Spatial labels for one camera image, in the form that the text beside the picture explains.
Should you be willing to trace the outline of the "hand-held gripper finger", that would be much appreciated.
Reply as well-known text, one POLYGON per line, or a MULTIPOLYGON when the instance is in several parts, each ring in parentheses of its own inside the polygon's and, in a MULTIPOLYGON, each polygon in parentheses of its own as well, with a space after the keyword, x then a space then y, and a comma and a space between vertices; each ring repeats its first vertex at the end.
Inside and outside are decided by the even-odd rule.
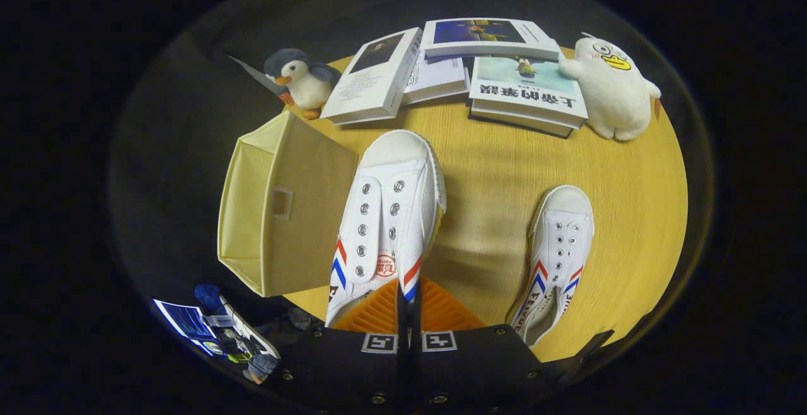
POLYGON ((416 407, 533 407, 557 374, 507 324, 484 325, 421 278, 410 306, 410 395, 416 407))
POLYGON ((409 407, 411 320, 397 281, 345 321, 282 347, 277 395, 299 407, 409 407))

